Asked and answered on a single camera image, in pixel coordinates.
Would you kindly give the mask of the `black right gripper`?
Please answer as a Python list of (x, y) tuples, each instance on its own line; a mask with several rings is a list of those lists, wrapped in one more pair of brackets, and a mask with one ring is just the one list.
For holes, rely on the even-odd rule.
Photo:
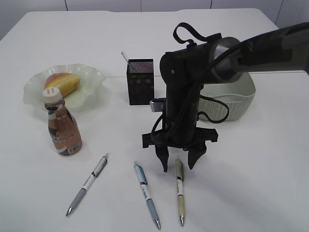
[(164, 172), (168, 171), (168, 147), (188, 149), (188, 166), (189, 169), (192, 170), (198, 159), (207, 151), (205, 142), (218, 141), (218, 133), (216, 129), (195, 127), (193, 137), (189, 142), (174, 142), (172, 136), (178, 135), (176, 131), (174, 131), (169, 138), (165, 139), (164, 135), (168, 131), (168, 129), (161, 129), (155, 131), (153, 134), (147, 133), (142, 135), (142, 147), (148, 148), (151, 145), (155, 146), (156, 156), (161, 161)]

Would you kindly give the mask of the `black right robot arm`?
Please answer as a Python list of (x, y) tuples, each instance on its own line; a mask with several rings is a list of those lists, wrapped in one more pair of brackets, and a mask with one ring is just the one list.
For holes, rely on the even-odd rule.
[(222, 37), (220, 33), (208, 37), (200, 35), (185, 22), (180, 28), (193, 38), (182, 40), (177, 32), (174, 39), (186, 48), (166, 52), (159, 64), (166, 84), (166, 96), (150, 101), (156, 121), (162, 129), (153, 127), (142, 136), (142, 146), (155, 146), (163, 170), (168, 169), (169, 147), (188, 153), (188, 166), (193, 168), (206, 153), (206, 142), (216, 142), (215, 129), (197, 127), (200, 92), (206, 84), (233, 83), (242, 73), (273, 71), (308, 71), (309, 25), (301, 23), (257, 35), (244, 41)]

